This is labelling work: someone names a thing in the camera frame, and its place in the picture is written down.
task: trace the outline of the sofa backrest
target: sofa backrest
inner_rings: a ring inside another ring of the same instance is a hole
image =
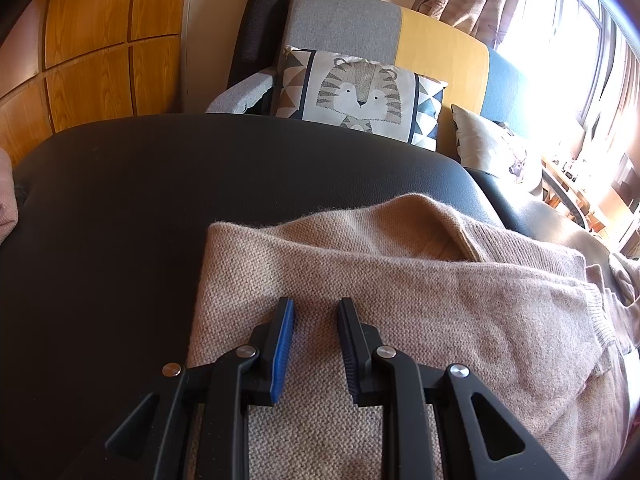
[[[380,0],[291,0],[286,45],[394,64],[449,83],[436,150],[452,158],[457,153],[451,104],[530,136],[524,75],[480,41],[419,12]]]

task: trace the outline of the folded knit sweater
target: folded knit sweater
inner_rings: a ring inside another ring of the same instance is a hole
[[[621,354],[637,346],[640,317],[577,251],[418,194],[264,229],[219,222],[188,365],[245,343],[280,296],[295,300],[296,326],[280,403],[250,410],[252,478],[379,478],[382,411],[347,391],[335,326],[344,296],[416,362],[468,365],[570,478],[604,478],[622,451]]]

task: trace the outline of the deer print pillow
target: deer print pillow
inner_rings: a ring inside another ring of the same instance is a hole
[[[515,135],[507,124],[494,123],[457,105],[451,105],[451,111],[462,166],[511,180],[528,192],[538,189],[542,156],[535,143]]]
[[[436,148],[444,81],[361,57],[291,46],[280,77],[277,117]]]

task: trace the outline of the gray backrest panel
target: gray backrest panel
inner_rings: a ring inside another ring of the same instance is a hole
[[[402,12],[380,0],[291,0],[282,46],[393,64]]]

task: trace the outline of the knit fabric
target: knit fabric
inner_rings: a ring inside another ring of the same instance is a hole
[[[490,227],[421,195],[263,230],[217,223],[208,233],[188,365],[245,343],[280,296],[293,298],[280,403],[250,409],[251,476],[377,479],[382,412],[353,405],[337,337],[337,302],[349,296],[383,342],[416,362],[468,365],[570,478],[601,479],[628,423],[602,290],[588,282],[577,251]]]
[[[0,244],[8,237],[17,221],[18,206],[15,203],[11,159],[0,148]]]

